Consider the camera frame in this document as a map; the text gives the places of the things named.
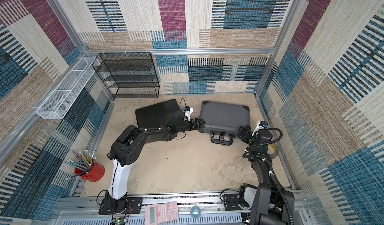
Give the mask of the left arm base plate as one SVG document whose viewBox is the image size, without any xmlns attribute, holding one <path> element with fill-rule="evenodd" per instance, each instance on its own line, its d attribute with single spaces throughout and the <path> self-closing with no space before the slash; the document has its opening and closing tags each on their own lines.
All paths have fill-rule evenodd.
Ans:
<svg viewBox="0 0 384 225">
<path fill-rule="evenodd" d="M 102 200 L 99 215 L 139 214 L 143 204 L 143 197 L 123 197 L 119 200 L 111 196 Z"/>
</svg>

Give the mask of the grey poker case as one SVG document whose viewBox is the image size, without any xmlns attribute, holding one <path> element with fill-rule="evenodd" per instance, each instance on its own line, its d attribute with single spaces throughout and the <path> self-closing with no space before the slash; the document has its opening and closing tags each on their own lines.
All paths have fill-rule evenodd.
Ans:
<svg viewBox="0 0 384 225">
<path fill-rule="evenodd" d="M 240 127 L 249 127 L 250 108 L 212 101 L 203 101 L 200 119 L 205 122 L 198 131 L 211 135 L 211 142 L 230 146 L 237 137 Z"/>
</svg>

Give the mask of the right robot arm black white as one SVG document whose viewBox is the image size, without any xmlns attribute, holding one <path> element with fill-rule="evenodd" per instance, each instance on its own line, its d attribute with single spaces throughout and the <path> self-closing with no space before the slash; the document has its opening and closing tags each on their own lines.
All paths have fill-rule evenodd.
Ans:
<svg viewBox="0 0 384 225">
<path fill-rule="evenodd" d="M 250 205 L 250 225 L 293 225 L 295 197 L 285 190 L 273 169 L 268 146 L 281 140 L 282 130 L 261 125 L 257 131 L 249 126 L 239 127 L 238 138 L 246 143 L 243 159 L 251 163 L 259 184 Z"/>
</svg>

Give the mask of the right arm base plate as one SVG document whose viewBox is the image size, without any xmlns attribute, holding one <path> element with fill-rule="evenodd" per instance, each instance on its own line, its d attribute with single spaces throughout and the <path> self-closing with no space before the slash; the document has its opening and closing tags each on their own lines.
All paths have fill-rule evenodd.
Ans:
<svg viewBox="0 0 384 225">
<path fill-rule="evenodd" d="M 250 193 L 240 195 L 240 198 L 238 198 L 238 194 L 224 194 L 222 199 L 226 211 L 250 210 L 255 196 L 255 193 Z"/>
</svg>

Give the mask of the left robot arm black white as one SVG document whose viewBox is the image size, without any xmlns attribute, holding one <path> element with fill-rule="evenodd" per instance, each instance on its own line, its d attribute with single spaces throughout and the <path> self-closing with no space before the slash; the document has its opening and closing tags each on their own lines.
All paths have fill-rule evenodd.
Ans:
<svg viewBox="0 0 384 225">
<path fill-rule="evenodd" d="M 127 184 L 132 164 L 139 158 L 145 144 L 153 142 L 169 142 L 179 132 L 194 131 L 201 128 L 205 121 L 191 119 L 187 111 L 175 111 L 172 119 L 156 128 L 138 128 L 129 125 L 111 146 L 107 157 L 113 161 L 113 175 L 104 201 L 117 211 L 119 206 L 126 205 Z"/>
</svg>

